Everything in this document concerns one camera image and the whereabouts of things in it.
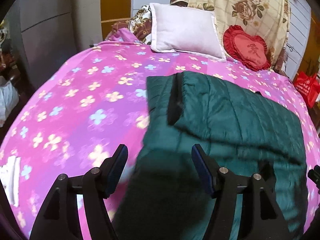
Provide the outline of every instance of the bed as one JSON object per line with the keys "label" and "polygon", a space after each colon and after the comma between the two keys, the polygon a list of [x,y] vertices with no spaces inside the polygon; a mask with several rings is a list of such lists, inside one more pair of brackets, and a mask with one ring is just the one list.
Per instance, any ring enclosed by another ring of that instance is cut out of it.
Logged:
{"label": "bed", "polygon": [[[129,150],[127,164],[116,192],[105,201],[113,218],[149,123],[147,76],[189,70],[259,91],[299,117],[308,170],[320,164],[316,129],[306,104],[287,77],[270,70],[254,72],[231,57],[218,62],[182,52],[156,53],[130,32],[120,30],[111,33],[108,41],[67,60],[32,96],[1,145],[0,166],[7,164],[9,157],[20,158],[20,176],[14,186],[17,200],[12,210],[25,235],[30,234],[59,174],[82,175],[110,157],[119,144],[125,144]],[[316,185],[309,179],[307,187],[305,230],[320,202]],[[81,195],[77,203],[83,237],[91,239]]]}

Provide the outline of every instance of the gray wall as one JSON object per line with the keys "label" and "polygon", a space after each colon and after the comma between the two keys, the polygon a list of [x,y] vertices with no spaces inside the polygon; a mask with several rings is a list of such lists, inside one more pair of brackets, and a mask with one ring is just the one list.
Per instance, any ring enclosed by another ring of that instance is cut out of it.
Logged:
{"label": "gray wall", "polygon": [[76,54],[71,0],[16,0],[6,18],[18,67],[34,89]]}

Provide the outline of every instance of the folded fabric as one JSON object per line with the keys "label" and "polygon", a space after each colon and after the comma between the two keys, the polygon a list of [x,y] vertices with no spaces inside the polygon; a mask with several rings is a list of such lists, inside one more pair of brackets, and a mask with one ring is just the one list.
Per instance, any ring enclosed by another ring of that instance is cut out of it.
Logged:
{"label": "folded fabric", "polygon": [[230,26],[223,35],[226,52],[247,68],[258,71],[268,69],[267,45],[260,36],[251,36],[241,26]]}
{"label": "folded fabric", "polygon": [[[299,237],[307,210],[306,156],[298,117],[269,99],[212,76],[184,71],[148,77],[150,124],[113,226],[119,239],[201,240],[215,200],[207,195],[191,160],[204,151],[235,174],[275,171],[277,202]],[[238,195],[232,240],[237,239]]]}
{"label": "folded fabric", "polygon": [[0,166],[0,180],[8,198],[9,204],[19,206],[19,177],[20,157],[14,155],[8,157],[7,164]]}
{"label": "folded fabric", "polygon": [[121,28],[108,37],[108,41],[128,41],[141,43],[127,28]]}

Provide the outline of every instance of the brown floral fabric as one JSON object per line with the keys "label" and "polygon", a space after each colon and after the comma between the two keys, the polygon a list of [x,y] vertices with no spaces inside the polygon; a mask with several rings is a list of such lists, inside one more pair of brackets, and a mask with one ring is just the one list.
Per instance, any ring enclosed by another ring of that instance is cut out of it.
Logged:
{"label": "brown floral fabric", "polygon": [[186,0],[188,7],[214,10],[218,37],[231,25],[240,25],[249,35],[261,36],[268,47],[268,59],[274,66],[286,44],[290,22],[288,0]]}
{"label": "brown floral fabric", "polygon": [[139,41],[145,43],[146,37],[151,34],[152,18],[146,20],[135,28],[133,34],[138,38]]}
{"label": "brown floral fabric", "polygon": [[187,7],[188,2],[185,0],[170,0],[170,5],[177,5],[180,7]]}

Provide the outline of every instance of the brown patterned cushion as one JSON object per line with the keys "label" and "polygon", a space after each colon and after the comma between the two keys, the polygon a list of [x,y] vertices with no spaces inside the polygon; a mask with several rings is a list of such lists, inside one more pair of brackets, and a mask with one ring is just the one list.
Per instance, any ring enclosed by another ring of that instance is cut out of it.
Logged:
{"label": "brown patterned cushion", "polygon": [[187,7],[188,2],[185,0],[170,0],[170,5],[177,5],[180,7]]}

